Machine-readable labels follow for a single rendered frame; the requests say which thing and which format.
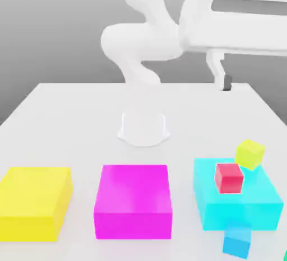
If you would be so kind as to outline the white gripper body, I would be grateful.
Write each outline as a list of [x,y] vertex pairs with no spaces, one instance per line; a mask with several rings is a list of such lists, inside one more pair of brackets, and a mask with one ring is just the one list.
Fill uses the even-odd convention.
[[221,49],[226,53],[287,56],[287,16],[216,12],[212,2],[184,1],[178,34],[185,51]]

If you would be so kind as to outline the small yellow cube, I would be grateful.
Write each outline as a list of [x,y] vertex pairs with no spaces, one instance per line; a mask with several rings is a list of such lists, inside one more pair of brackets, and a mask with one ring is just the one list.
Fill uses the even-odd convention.
[[253,171],[261,164],[265,153],[265,146],[250,139],[238,145],[235,163]]

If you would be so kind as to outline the small red cube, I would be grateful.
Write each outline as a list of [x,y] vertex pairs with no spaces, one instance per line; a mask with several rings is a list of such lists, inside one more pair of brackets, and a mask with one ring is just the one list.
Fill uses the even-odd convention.
[[214,180],[220,194],[239,194],[242,191],[244,174],[238,164],[217,163]]

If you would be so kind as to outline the small blue cube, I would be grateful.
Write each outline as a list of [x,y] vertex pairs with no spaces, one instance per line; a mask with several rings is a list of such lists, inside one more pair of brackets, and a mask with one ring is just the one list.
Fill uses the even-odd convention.
[[223,253],[247,259],[250,246],[251,228],[244,223],[228,223],[224,232]]

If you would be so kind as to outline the large cyan box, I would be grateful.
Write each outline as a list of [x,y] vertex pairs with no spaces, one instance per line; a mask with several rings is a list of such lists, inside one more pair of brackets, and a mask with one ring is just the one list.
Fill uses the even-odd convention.
[[195,158],[193,189],[202,228],[206,231],[225,230],[230,220],[246,223],[252,230],[276,230],[284,202],[262,165],[244,174],[239,194],[221,194],[215,184],[219,163],[232,163],[231,158]]

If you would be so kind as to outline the large magenta box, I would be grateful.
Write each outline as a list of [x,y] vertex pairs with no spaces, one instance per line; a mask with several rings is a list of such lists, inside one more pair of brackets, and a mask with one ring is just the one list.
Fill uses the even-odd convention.
[[170,239],[166,165],[104,165],[94,207],[97,239]]

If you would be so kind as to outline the large yellow box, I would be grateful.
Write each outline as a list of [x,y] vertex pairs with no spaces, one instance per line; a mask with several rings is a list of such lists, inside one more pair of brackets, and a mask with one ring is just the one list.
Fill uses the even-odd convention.
[[0,181],[0,241],[57,241],[73,191],[69,167],[11,167]]

